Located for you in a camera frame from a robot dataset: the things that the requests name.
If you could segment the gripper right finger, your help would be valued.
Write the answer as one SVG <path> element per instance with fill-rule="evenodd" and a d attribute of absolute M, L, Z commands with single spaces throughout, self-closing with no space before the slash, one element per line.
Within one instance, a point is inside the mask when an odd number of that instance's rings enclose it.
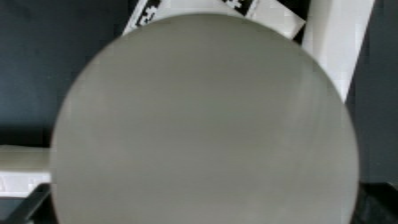
<path fill-rule="evenodd" d="M 360 185 L 353 224 L 398 224 L 398 190 L 387 183 Z"/>

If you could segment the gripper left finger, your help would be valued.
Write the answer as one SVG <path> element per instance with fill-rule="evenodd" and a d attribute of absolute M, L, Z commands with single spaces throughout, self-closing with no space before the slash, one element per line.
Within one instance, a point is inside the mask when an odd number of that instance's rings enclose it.
<path fill-rule="evenodd" d="M 53 224 L 49 196 L 49 184 L 42 183 L 23 198 L 10 214 L 0 219 L 0 224 Z"/>

